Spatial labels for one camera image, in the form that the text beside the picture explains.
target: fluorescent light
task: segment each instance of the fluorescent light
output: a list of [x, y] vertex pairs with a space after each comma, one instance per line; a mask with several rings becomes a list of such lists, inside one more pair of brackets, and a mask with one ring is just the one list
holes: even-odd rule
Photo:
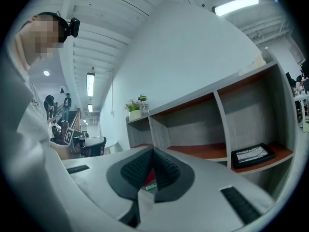
[[258, 4], [259, 0], [234, 0], [223, 5], [214, 7], [213, 10], [218, 16], [225, 15], [235, 10]]
[[95, 74], [87, 73], [87, 95], [93, 96], [93, 85], [95, 83]]
[[90, 113], [92, 113], [92, 105], [91, 105], [91, 104], [88, 104], [88, 111], [89, 111]]

